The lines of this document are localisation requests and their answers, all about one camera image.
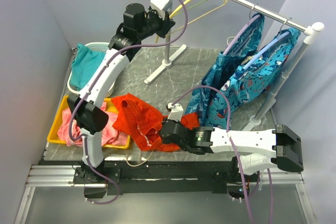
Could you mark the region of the orange shorts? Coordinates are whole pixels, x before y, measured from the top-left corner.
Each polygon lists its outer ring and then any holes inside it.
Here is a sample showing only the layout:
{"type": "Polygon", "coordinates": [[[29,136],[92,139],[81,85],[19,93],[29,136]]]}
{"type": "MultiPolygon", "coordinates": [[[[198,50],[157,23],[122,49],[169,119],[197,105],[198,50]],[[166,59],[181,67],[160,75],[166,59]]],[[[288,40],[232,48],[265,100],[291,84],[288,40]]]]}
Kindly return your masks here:
{"type": "Polygon", "coordinates": [[[111,102],[118,110],[113,127],[134,140],[142,151],[175,152],[176,144],[163,144],[159,136],[162,122],[166,119],[158,109],[128,93],[114,97],[111,102]]]}

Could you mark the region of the yellow hanger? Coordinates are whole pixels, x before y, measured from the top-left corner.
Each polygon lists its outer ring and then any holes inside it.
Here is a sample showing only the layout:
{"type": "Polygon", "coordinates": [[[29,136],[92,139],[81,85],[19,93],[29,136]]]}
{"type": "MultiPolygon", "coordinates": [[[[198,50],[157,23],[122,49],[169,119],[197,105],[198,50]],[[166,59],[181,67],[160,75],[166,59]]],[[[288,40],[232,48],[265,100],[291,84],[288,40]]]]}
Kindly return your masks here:
{"type": "MultiPolygon", "coordinates": [[[[190,2],[192,2],[192,1],[194,1],[194,0],[184,0],[183,3],[184,3],[184,5],[186,6],[186,9],[187,9],[187,10],[189,10],[188,4],[189,4],[190,2]]],[[[198,16],[198,17],[192,19],[192,20],[189,21],[187,24],[190,25],[190,24],[192,24],[192,23],[198,21],[199,19],[205,17],[206,15],[208,15],[208,14],[210,14],[210,13],[212,13],[212,12],[214,12],[214,11],[216,11],[216,10],[222,8],[222,7],[224,7],[227,3],[228,3],[228,0],[223,0],[223,3],[222,3],[222,4],[220,4],[219,6],[213,8],[213,9],[211,9],[211,10],[209,10],[208,12],[205,12],[205,13],[202,14],[201,16],[198,16]]],[[[171,13],[171,15],[170,15],[170,18],[173,18],[174,16],[177,16],[177,15],[181,14],[181,13],[182,13],[182,9],[183,9],[182,4],[180,4],[178,7],[176,7],[175,9],[173,9],[173,11],[172,11],[172,13],[171,13]]],[[[181,30],[182,28],[184,28],[184,25],[181,26],[180,28],[177,28],[176,30],[170,32],[169,34],[173,34],[173,33],[177,32],[177,31],[181,30]]],[[[158,41],[159,41],[159,36],[156,35],[156,37],[155,37],[155,42],[154,42],[154,43],[157,44],[158,41]]]]}

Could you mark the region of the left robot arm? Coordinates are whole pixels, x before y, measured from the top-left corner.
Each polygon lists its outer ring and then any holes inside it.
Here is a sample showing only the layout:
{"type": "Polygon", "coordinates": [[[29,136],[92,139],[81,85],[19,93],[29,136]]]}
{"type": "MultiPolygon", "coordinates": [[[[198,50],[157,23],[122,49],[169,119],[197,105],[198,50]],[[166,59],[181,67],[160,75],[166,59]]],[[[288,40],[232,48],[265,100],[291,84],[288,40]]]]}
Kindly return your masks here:
{"type": "Polygon", "coordinates": [[[108,115],[101,110],[106,94],[140,50],[144,39],[154,34],[164,38],[169,33],[175,25],[175,21],[170,19],[171,9],[171,4],[151,4],[148,10],[139,3],[129,4],[102,63],[79,94],[67,99],[71,120],[76,121],[80,128],[79,136],[75,137],[72,130],[69,136],[71,140],[82,140],[81,168],[93,183],[106,178],[101,146],[102,130],[108,122],[108,115]]]}

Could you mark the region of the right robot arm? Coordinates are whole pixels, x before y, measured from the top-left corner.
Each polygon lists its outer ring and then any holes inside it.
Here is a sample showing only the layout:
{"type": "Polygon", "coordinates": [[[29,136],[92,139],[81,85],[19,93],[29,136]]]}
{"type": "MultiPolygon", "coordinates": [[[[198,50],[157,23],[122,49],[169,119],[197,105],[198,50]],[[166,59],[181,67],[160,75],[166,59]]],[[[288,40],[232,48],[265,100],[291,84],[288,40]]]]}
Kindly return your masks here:
{"type": "Polygon", "coordinates": [[[268,168],[300,173],[303,171],[301,138],[286,125],[264,131],[227,131],[218,127],[189,129],[180,122],[165,120],[159,131],[163,144],[176,144],[196,155],[238,153],[237,164],[230,168],[233,180],[268,168]]]}

